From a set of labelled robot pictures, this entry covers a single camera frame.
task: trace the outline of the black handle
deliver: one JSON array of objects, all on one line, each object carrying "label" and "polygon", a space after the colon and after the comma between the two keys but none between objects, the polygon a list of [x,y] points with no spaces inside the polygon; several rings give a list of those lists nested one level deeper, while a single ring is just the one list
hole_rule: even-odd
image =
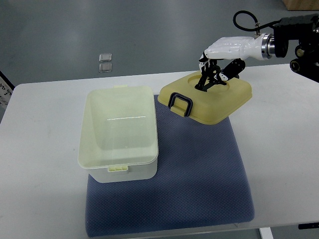
[{"label": "black handle", "polygon": [[176,98],[179,98],[179,99],[187,102],[187,108],[186,108],[184,117],[188,117],[190,115],[191,109],[193,107],[193,101],[191,100],[191,98],[186,97],[186,96],[184,96],[184,95],[182,95],[182,94],[180,94],[178,92],[173,92],[170,95],[170,98],[169,98],[169,101],[168,101],[168,107],[169,108],[171,108],[174,105]]}]

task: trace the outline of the small glass square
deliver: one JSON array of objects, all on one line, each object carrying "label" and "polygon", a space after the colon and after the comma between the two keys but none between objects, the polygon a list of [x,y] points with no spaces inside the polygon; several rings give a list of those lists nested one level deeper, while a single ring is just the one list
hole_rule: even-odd
[{"label": "small glass square", "polygon": [[104,53],[100,55],[100,62],[104,61],[111,61],[112,60],[112,54],[111,53]]},{"label": "small glass square", "polygon": [[100,64],[100,71],[99,72],[109,72],[112,71],[112,64],[111,63],[101,63]]}]

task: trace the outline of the robotic arm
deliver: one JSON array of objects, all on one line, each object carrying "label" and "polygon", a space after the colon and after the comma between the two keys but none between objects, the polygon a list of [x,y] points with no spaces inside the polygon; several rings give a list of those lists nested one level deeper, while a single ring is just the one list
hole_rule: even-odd
[{"label": "robotic arm", "polygon": [[[244,28],[237,24],[237,15],[245,13],[255,21],[255,28]],[[298,40],[296,59],[290,62],[292,71],[319,82],[319,15],[286,17],[259,26],[256,17],[248,11],[239,11],[234,15],[235,26],[244,31],[255,31],[255,37],[223,37],[209,46],[199,60],[202,73],[196,89],[207,91],[216,84],[226,85],[225,81],[238,77],[244,70],[244,60],[253,57],[257,60],[267,60],[273,55],[285,57],[289,40]],[[273,34],[260,33],[265,27],[271,27]],[[234,59],[224,69],[220,69],[217,60]]]}]

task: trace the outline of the white table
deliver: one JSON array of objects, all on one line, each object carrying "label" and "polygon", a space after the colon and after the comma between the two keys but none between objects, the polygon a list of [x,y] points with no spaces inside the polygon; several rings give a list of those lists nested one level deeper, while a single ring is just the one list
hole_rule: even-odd
[{"label": "white table", "polygon": [[[0,238],[87,238],[87,172],[77,163],[86,95],[114,85],[154,93],[192,72],[22,84],[0,124]],[[247,67],[253,98],[230,116],[255,218],[156,237],[319,221],[319,84],[288,65]]]}]

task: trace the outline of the yellow lid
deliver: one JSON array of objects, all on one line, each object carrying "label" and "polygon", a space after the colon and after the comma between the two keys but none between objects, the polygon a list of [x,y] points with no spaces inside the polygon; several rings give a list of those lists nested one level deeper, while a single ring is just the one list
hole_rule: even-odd
[{"label": "yellow lid", "polygon": [[203,124],[217,124],[245,104],[252,97],[248,82],[233,78],[226,85],[214,85],[207,92],[195,89],[201,73],[194,72],[167,86],[158,101],[182,117],[189,116]]}]

